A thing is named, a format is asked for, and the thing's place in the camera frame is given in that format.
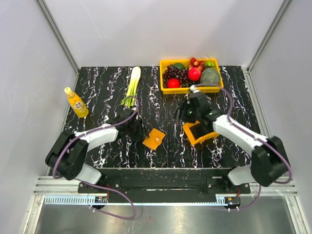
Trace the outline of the small yellow plastic bin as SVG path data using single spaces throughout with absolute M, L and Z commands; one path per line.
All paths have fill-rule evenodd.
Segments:
M 206 128 L 199 121 L 196 121 L 196 123 L 185 123 L 183 130 L 192 146 L 203 144 L 205 141 L 219 136 L 212 128 Z

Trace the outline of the orange leather card holder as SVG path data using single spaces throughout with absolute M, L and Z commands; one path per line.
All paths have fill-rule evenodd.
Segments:
M 153 128 L 149 133 L 148 138 L 144 139 L 142 143 L 144 146 L 154 151 L 162 144 L 165 136 L 166 135 L 163 132 Z

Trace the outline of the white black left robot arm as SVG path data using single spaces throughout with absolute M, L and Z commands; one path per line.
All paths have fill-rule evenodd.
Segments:
M 102 173 L 87 165 L 85 159 L 92 149 L 129 137 L 131 141 L 142 141 L 147 137 L 143 120 L 137 110 L 125 108 L 120 115 L 100 127 L 72 133 L 63 131 L 45 158 L 45 164 L 52 169 L 53 176 L 67 180 L 80 180 L 89 183 L 90 189 L 100 193 L 106 181 Z

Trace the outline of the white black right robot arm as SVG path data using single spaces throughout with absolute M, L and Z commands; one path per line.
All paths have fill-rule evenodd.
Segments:
M 280 138 L 257 134 L 232 119 L 229 114 L 213 110 L 203 92 L 196 87 L 183 98 L 175 113 L 176 119 L 185 124 L 184 132 L 192 144 L 198 144 L 216 134 L 226 137 L 251 156 L 246 166 L 231 169 L 222 180 L 222 188 L 233 193 L 241 184 L 257 182 L 268 187 L 291 167 Z

